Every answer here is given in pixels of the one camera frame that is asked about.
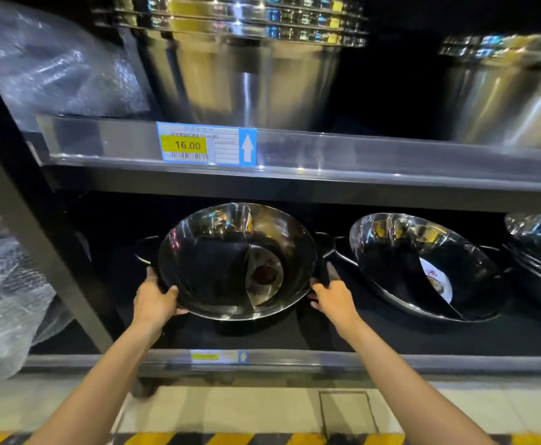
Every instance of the barcode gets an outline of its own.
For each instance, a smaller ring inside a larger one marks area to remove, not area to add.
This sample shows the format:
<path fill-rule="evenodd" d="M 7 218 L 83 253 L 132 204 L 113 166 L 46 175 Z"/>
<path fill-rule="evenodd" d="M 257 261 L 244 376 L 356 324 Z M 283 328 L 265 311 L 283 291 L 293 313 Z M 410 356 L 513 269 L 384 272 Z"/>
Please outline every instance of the barcode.
<path fill-rule="evenodd" d="M 165 157 L 171 161 L 193 161 L 197 163 L 209 162 L 209 155 L 206 153 L 166 152 L 165 155 Z"/>

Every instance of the yellow and black hazard stripe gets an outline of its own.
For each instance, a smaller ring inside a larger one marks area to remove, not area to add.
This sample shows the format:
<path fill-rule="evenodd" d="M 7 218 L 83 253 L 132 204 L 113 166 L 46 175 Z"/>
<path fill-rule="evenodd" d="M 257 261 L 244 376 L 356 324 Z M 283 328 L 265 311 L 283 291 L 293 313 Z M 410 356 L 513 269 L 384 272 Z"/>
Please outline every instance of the yellow and black hazard stripe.
<path fill-rule="evenodd" d="M 23 445 L 30 434 L 0 433 L 0 445 Z M 491 436 L 500 445 L 541 445 L 541 434 L 499 434 Z M 408 445 L 402 434 L 206 434 L 206 433 L 121 433 L 112 445 Z"/>

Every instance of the hand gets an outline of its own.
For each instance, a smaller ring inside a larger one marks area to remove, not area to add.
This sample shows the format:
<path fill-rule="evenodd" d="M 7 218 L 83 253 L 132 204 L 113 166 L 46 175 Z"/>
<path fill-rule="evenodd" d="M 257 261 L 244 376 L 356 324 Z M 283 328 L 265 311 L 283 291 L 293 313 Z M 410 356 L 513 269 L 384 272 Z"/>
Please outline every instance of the hand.
<path fill-rule="evenodd" d="M 312 307 L 323 312 L 339 335 L 350 343 L 363 320 L 357 314 L 351 291 L 341 281 L 334 266 L 328 262 L 326 268 L 330 279 L 328 289 L 316 278 L 312 278 L 310 283 L 315 293 L 308 294 L 308 297 L 317 300 L 311 302 Z"/>
<path fill-rule="evenodd" d="M 147 278 L 139 286 L 134 297 L 134 315 L 132 324 L 146 324 L 161 334 L 163 325 L 171 317 L 186 314 L 188 311 L 178 308 L 178 287 L 172 286 L 166 294 L 162 294 L 157 285 L 157 274 L 151 267 L 147 267 Z"/>

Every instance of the bubble wrap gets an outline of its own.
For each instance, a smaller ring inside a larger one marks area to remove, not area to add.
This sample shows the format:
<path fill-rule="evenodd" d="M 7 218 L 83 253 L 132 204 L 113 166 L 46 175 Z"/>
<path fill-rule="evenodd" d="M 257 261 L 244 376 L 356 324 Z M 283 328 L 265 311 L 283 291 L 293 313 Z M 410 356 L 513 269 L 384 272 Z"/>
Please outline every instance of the bubble wrap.
<path fill-rule="evenodd" d="M 23 366 L 55 295 L 45 276 L 34 268 L 0 222 L 0 379 L 14 375 Z M 58 318 L 61 323 L 55 324 Z M 70 317 L 64 319 L 57 313 L 46 327 L 63 329 L 69 321 Z"/>
<path fill-rule="evenodd" d="M 0 94 L 23 131 L 36 114 L 149 110 L 124 50 L 56 15 L 0 0 Z"/>

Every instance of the forearm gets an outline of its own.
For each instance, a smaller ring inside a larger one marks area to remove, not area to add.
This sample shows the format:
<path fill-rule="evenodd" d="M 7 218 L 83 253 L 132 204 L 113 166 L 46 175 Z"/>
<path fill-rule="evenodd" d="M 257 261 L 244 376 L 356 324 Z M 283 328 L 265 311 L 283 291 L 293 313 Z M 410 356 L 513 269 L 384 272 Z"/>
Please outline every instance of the forearm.
<path fill-rule="evenodd" d="M 153 338 L 148 325 L 127 329 L 28 445 L 104 445 Z"/>
<path fill-rule="evenodd" d="M 494 444 L 363 321 L 348 338 L 414 445 Z"/>

